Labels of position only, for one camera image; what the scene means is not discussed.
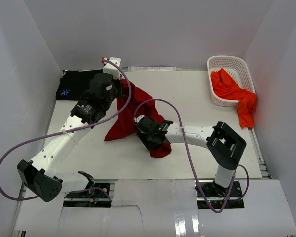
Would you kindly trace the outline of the red t shirt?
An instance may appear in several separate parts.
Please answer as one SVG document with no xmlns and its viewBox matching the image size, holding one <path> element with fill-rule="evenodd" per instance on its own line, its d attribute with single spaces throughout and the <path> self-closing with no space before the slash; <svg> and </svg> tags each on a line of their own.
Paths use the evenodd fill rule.
<svg viewBox="0 0 296 237">
<path fill-rule="evenodd" d="M 118 111 L 125 105 L 129 95 L 129 88 L 126 79 L 122 79 L 122 84 L 124 97 L 117 98 Z M 118 115 L 117 121 L 107 132 L 104 141 L 123 139 L 129 135 L 134 134 L 135 132 L 139 132 L 135 128 L 133 115 L 137 107 L 142 102 L 152 99 L 152 96 L 141 90 L 140 88 L 136 87 L 132 82 L 130 82 L 130 86 L 132 90 L 130 102 L 128 103 L 126 108 Z M 136 112 L 136 117 L 139 115 L 147 116 L 158 124 L 161 124 L 165 121 L 164 117 L 158 113 L 154 101 L 146 102 L 142 106 L 140 106 L 140 108 Z M 170 144 L 162 144 L 159 147 L 152 149 L 149 153 L 150 156 L 153 158 L 163 158 L 169 155 L 171 151 L 172 149 Z"/>
</svg>

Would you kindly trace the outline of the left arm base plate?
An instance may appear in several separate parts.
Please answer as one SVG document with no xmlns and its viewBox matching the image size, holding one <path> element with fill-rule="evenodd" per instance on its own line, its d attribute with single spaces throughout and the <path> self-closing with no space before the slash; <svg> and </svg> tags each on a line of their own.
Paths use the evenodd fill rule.
<svg viewBox="0 0 296 237">
<path fill-rule="evenodd" d="M 67 193 L 63 207 L 76 208 L 110 208 L 111 201 L 98 189 L 82 193 Z"/>
</svg>

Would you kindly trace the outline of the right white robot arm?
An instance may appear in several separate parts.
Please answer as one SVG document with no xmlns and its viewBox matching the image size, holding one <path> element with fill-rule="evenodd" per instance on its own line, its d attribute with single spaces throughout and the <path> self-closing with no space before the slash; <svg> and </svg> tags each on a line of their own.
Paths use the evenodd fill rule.
<svg viewBox="0 0 296 237">
<path fill-rule="evenodd" d="M 180 127 L 179 124 L 165 120 L 158 124 L 147 116 L 135 118 L 137 136 L 144 146 L 151 151 L 162 145 L 184 143 L 206 148 L 218 164 L 215 178 L 211 185 L 202 186 L 207 194 L 217 197 L 226 196 L 230 190 L 232 176 L 239 164 L 246 141 L 229 125 L 219 121 L 213 127 Z"/>
</svg>

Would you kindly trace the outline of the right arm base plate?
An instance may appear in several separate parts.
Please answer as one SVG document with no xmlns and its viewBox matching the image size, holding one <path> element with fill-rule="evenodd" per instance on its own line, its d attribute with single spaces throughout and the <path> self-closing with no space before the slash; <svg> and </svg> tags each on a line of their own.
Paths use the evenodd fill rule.
<svg viewBox="0 0 296 237">
<path fill-rule="evenodd" d="M 210 204 L 214 209 L 221 209 L 228 192 L 228 189 L 215 189 L 212 185 L 212 181 L 209 182 L 200 182 L 202 190 Z M 197 193 L 197 206 L 199 210 L 210 209 L 206 204 L 198 186 L 195 186 Z M 235 181 L 231 190 L 231 194 L 228 200 L 228 203 L 225 206 L 225 209 L 244 209 L 244 201 L 240 199 L 243 195 L 239 181 Z"/>
</svg>

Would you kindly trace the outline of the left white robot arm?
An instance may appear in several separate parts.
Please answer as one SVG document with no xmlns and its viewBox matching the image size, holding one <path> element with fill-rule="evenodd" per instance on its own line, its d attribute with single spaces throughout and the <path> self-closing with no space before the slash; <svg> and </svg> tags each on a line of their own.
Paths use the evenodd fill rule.
<svg viewBox="0 0 296 237">
<path fill-rule="evenodd" d="M 55 136 L 29 161 L 22 160 L 17 170 L 24 185 L 44 202 L 50 202 L 59 193 L 79 192 L 83 197 L 94 193 L 93 177 L 83 171 L 61 175 L 57 172 L 71 150 L 93 124 L 99 122 L 116 98 L 123 96 L 122 76 L 98 73 L 90 81 L 89 89 L 70 111 L 70 115 Z"/>
</svg>

